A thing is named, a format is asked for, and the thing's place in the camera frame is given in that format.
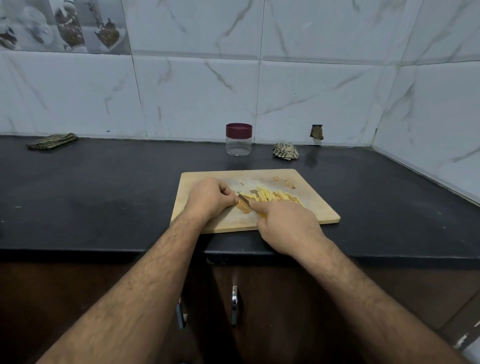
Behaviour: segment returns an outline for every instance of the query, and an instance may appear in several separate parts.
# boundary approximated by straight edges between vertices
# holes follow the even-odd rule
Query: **wooden cutting board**
[[[272,191],[288,192],[298,197],[306,208],[313,211],[320,224],[340,221],[340,216],[296,170],[222,170],[182,173],[171,221],[182,212],[193,185],[206,177],[225,181],[235,194],[239,192],[251,194],[250,190],[256,189],[258,185]],[[287,183],[293,184],[296,188],[290,188]],[[257,215],[254,212],[244,213],[240,208],[233,206],[208,222],[202,234],[245,230],[257,230]]]

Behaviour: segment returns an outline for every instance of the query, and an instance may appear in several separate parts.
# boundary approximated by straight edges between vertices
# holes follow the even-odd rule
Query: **cloth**
[[[297,147],[292,143],[277,143],[273,147],[273,155],[275,157],[283,158],[286,160],[298,159],[299,153]]]
[[[60,145],[72,142],[77,139],[78,139],[78,136],[76,136],[74,133],[53,134],[53,135],[46,136],[45,138],[38,139],[36,142],[32,144],[27,144],[27,147],[28,149],[49,150],[49,149],[56,148]]]

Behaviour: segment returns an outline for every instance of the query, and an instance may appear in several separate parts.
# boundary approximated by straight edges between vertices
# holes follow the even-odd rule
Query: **metal handle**
[[[179,298],[179,302],[177,303],[177,309],[175,310],[177,313],[177,322],[179,324],[179,328],[185,328],[187,325],[187,316],[188,314],[184,314],[181,308],[181,297]]]
[[[237,318],[239,314],[239,297],[238,297],[238,288],[233,286],[232,289],[232,327],[237,327]]]

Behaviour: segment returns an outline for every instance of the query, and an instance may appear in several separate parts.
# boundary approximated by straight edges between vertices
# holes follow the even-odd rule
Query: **jar lid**
[[[227,124],[227,138],[250,139],[252,137],[252,126],[241,122]]]

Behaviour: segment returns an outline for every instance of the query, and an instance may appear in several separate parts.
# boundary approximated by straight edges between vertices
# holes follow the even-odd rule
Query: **kitchen counter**
[[[480,268],[480,208],[360,147],[299,146],[299,160],[254,145],[83,139],[30,151],[37,138],[0,137],[0,256],[137,256],[168,227],[186,171],[294,168],[341,216],[322,225],[361,264]],[[212,264],[283,264],[257,231],[202,235]]]

